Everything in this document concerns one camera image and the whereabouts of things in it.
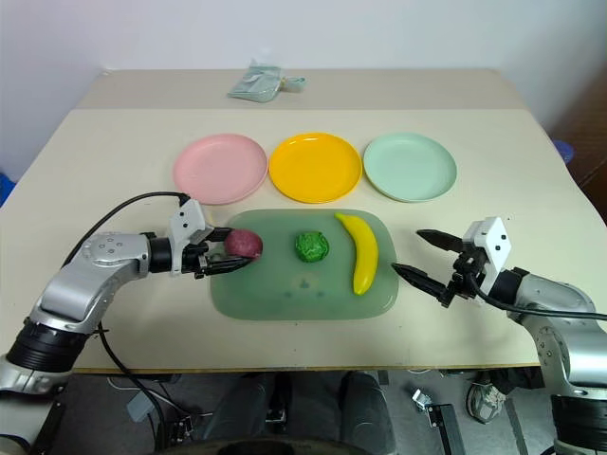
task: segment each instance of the red potato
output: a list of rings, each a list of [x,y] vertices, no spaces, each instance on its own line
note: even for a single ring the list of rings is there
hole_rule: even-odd
[[[224,248],[231,256],[243,256],[254,261],[262,255],[264,243],[255,232],[234,229],[224,241]]]

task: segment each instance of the plate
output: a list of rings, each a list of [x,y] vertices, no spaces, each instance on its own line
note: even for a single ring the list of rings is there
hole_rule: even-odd
[[[320,204],[354,189],[362,175],[359,153],[341,137],[327,133],[285,140],[269,160],[269,176],[278,190],[296,201]]]
[[[364,153],[364,171],[373,185],[398,201],[429,201],[455,183],[457,165],[435,140],[414,133],[380,136]]]
[[[239,201],[264,182],[267,157],[253,139],[207,136],[188,146],[173,166],[177,187],[201,204]]]

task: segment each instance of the yellow plate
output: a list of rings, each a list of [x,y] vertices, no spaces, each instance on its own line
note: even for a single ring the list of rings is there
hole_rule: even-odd
[[[361,175],[356,149],[327,133],[290,137],[269,159],[269,176],[276,188],[310,204],[339,199],[354,189]]]

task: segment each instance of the mint green plate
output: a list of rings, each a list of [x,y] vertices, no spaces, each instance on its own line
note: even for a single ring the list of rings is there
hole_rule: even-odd
[[[414,133],[373,140],[364,152],[364,171],[373,185],[402,202],[422,202],[447,192],[457,165],[438,142]]]
[[[377,273],[362,296],[352,290],[356,248],[335,212],[363,218],[379,250]],[[231,228],[256,232],[264,242],[262,257],[231,273],[211,277],[215,308],[226,316],[256,320],[364,319],[388,311],[398,293],[391,267],[395,248],[388,229],[375,215],[348,209],[261,209],[228,221]],[[304,263],[295,251],[298,234],[316,230],[329,243],[317,263]]]

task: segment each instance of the pink plate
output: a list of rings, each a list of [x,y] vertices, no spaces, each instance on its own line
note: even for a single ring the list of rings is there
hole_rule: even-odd
[[[173,166],[177,187],[201,204],[239,201],[264,182],[267,156],[246,136],[207,136],[189,145]]]

